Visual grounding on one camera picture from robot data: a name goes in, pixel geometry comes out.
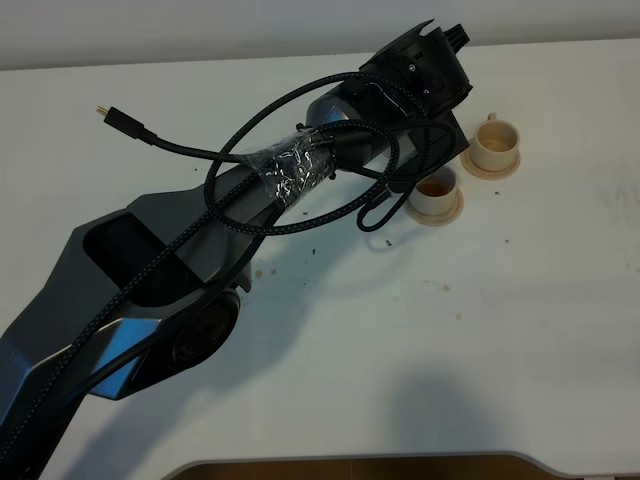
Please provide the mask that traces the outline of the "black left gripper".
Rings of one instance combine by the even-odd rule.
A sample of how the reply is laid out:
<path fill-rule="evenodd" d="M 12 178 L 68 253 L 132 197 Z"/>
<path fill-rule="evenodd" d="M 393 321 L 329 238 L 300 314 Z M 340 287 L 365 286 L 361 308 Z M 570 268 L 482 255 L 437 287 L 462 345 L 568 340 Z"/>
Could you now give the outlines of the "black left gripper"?
<path fill-rule="evenodd" d="M 403 84 L 419 99 L 430 117 L 445 114 L 472 90 L 457 53 L 469 42 L 463 26 L 428 33 L 425 21 L 380 49 L 360 69 Z"/>

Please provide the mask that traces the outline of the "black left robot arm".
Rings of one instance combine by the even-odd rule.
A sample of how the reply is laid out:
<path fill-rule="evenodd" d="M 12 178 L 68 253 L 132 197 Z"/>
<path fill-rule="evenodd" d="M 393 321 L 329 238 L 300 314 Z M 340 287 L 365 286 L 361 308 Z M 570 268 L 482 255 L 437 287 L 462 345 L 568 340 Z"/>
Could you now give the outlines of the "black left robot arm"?
<path fill-rule="evenodd" d="M 468 145 L 454 109 L 471 92 L 461 25 L 425 21 L 354 72 L 323 77 L 258 112 L 247 130 L 314 90 L 295 132 L 247 154 L 169 142 L 116 108 L 104 122 L 160 150 L 210 162 L 191 190 L 144 195 L 76 228 L 39 294 L 1 338 L 1 475 L 40 476 L 83 399 L 118 400 L 190 369 L 229 338 L 250 263 L 269 237 L 382 203 Z"/>

